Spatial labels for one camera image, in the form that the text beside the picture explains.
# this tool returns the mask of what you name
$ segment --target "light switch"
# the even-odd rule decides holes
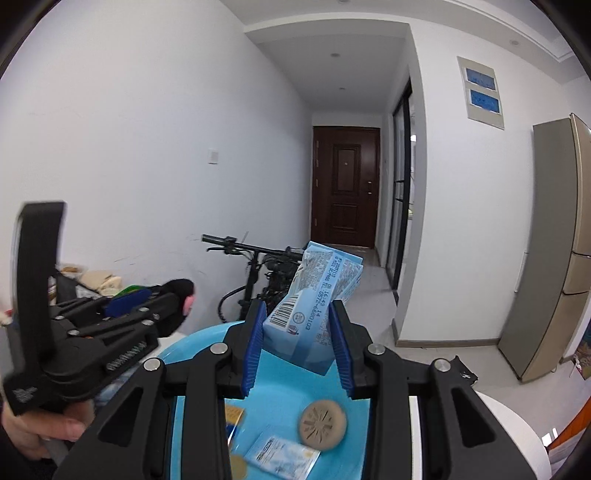
[[[219,161],[219,156],[220,152],[218,150],[216,150],[215,148],[210,148],[209,155],[207,157],[207,163],[217,165],[217,162]]]

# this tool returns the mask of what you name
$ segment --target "green object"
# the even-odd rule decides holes
[[[121,290],[117,295],[115,295],[113,298],[114,299],[118,299],[119,297],[122,297],[123,295],[127,295],[128,293],[131,293],[133,291],[137,291],[137,290],[143,290],[146,287],[143,285],[130,285],[127,288],[124,288],[123,290]]]

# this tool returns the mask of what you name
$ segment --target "pink object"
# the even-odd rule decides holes
[[[191,313],[191,309],[193,308],[193,302],[195,301],[195,295],[191,295],[185,299],[183,304],[183,315],[186,317]]]

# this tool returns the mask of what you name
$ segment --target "beige refrigerator door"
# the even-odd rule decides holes
[[[589,293],[560,296],[552,320],[521,380],[528,382],[551,372],[560,362],[581,315]]]
[[[591,255],[591,130],[575,114],[570,116],[577,155],[577,223],[573,252]]]
[[[562,291],[567,295],[591,290],[591,257],[571,254]]]

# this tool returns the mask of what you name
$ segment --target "ceiling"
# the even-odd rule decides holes
[[[488,40],[559,83],[584,75],[566,40],[530,0],[221,1],[242,21],[245,34],[257,44],[310,34],[334,34],[334,31],[321,30],[330,26],[331,20],[408,25],[411,24],[409,20],[417,19]],[[377,34],[365,28],[337,33]]]
[[[560,32],[548,17],[536,7],[530,0],[484,0],[501,10],[504,10],[527,26],[533,28],[544,38],[554,41],[559,38]]]
[[[258,46],[312,110],[374,113],[387,104],[403,45],[395,37],[316,35]]]

